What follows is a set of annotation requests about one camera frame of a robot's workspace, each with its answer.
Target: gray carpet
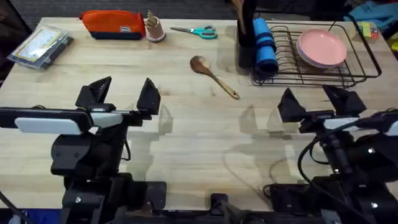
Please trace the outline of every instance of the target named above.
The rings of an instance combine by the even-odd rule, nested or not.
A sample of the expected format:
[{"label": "gray carpet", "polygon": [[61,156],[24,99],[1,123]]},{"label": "gray carpet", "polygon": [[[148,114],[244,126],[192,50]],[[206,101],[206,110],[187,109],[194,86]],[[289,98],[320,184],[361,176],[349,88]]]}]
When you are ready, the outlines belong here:
[{"label": "gray carpet", "polygon": [[26,24],[35,28],[42,17],[78,17],[93,9],[146,12],[168,19],[235,19],[224,0],[11,0]]}]

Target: blue cup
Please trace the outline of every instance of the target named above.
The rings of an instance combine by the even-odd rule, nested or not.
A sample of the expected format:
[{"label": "blue cup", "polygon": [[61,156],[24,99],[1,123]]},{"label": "blue cup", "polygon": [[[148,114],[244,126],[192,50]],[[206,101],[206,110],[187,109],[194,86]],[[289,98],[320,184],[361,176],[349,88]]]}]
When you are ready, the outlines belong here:
[{"label": "blue cup", "polygon": [[253,26],[257,48],[254,70],[261,78],[272,77],[279,70],[278,61],[275,57],[276,45],[274,38],[263,18],[253,20]]}]

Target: orange pencil case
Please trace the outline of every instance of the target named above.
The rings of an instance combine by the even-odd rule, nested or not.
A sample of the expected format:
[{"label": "orange pencil case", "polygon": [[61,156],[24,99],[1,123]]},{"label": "orange pencil case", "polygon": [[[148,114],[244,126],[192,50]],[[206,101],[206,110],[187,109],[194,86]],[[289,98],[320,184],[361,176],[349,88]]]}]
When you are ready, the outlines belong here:
[{"label": "orange pencil case", "polygon": [[90,10],[79,17],[95,39],[141,40],[145,37],[144,18],[140,12]]}]

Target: black wire rack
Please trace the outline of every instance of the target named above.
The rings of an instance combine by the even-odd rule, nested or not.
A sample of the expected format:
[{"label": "black wire rack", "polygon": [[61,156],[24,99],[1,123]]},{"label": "black wire rack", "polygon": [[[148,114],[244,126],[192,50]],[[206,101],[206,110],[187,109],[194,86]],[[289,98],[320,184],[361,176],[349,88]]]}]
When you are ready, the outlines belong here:
[{"label": "black wire rack", "polygon": [[[348,17],[351,19],[356,32],[359,33],[359,42],[353,43],[346,28],[337,24],[336,21],[326,23],[267,21],[277,47],[275,57],[279,65],[279,71],[270,75],[255,72],[252,69],[253,82],[261,86],[321,86],[326,84],[348,88],[365,82],[368,78],[380,76],[382,73],[381,68],[362,33],[359,32],[358,24],[351,16]],[[329,69],[315,68],[302,60],[297,52],[296,41],[301,33],[314,26],[317,29],[325,29],[333,34],[338,34],[337,36],[346,44],[348,55],[344,62],[337,67]]]}]

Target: wooden table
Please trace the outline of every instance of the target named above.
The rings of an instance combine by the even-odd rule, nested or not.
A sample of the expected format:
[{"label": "wooden table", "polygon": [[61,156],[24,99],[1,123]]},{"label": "wooden table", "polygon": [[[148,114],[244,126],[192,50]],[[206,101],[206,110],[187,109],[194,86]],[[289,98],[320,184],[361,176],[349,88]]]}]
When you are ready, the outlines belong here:
[{"label": "wooden table", "polygon": [[[121,171],[131,172],[136,180],[166,181],[166,208],[205,209],[211,193],[224,192],[238,207],[268,210],[263,185],[301,180],[297,157],[313,136],[295,132],[296,124],[283,126],[284,134],[274,132],[282,130],[274,121],[285,87],[253,86],[237,71],[236,21],[164,19],[167,38],[158,44],[95,40],[75,18],[43,18],[41,24],[69,30],[74,43],[44,73],[16,65],[0,89],[0,105],[74,108],[82,85],[112,76],[106,101],[131,110],[149,77],[162,95],[160,115],[142,128],[129,129],[134,152]],[[169,29],[207,24],[216,27],[216,40]],[[383,40],[371,48],[383,74],[353,88],[368,107],[364,115],[398,106],[398,63]],[[365,54],[364,48],[359,54]],[[189,61],[194,55],[206,57],[214,74],[241,99],[232,99],[212,79],[192,72]],[[308,110],[332,108],[322,89],[292,90]],[[0,189],[16,206],[60,208],[62,178],[50,173],[56,137],[0,129]],[[315,156],[324,159],[319,149]],[[330,172],[309,158],[304,165],[310,177]],[[398,195],[398,185],[390,188]]]}]

